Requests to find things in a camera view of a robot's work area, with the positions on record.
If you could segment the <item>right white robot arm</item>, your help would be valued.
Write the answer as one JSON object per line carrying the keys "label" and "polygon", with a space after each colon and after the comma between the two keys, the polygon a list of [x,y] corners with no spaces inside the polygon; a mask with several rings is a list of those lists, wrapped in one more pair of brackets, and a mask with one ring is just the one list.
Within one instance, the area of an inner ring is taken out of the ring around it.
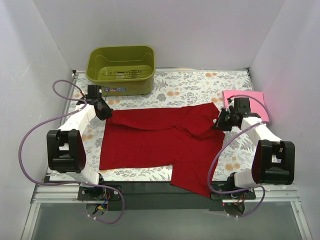
{"label": "right white robot arm", "polygon": [[207,174],[207,186],[212,193],[228,195],[237,199],[246,191],[261,188],[263,185],[291,185],[295,177],[295,145],[284,141],[273,134],[258,113],[251,111],[248,95],[233,95],[227,98],[228,105],[214,122],[212,129],[224,132],[238,127],[242,134],[247,134],[255,144],[255,155],[252,166],[248,170],[232,173],[226,186],[220,190],[212,187],[212,172],[219,159],[217,154],[213,159]]}

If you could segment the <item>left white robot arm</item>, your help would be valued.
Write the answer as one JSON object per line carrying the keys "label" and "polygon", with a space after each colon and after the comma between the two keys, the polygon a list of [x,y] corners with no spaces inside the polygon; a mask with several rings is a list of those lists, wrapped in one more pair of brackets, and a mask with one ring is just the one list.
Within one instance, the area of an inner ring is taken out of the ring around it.
{"label": "left white robot arm", "polygon": [[101,200],[106,196],[106,187],[102,184],[102,175],[86,164],[82,134],[91,120],[98,118],[104,121],[112,116],[113,109],[103,100],[102,88],[98,85],[88,85],[87,94],[76,106],[77,113],[46,135],[48,166],[50,170],[80,182],[84,187],[83,193]]}

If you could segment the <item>red t shirt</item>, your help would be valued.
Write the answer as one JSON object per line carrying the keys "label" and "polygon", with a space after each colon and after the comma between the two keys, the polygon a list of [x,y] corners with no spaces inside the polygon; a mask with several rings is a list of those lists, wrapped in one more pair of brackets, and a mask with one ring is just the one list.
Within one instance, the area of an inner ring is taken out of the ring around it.
{"label": "red t shirt", "polygon": [[219,113],[213,103],[115,110],[105,122],[99,169],[171,165],[173,186],[209,197],[207,179],[225,138],[213,129]]}

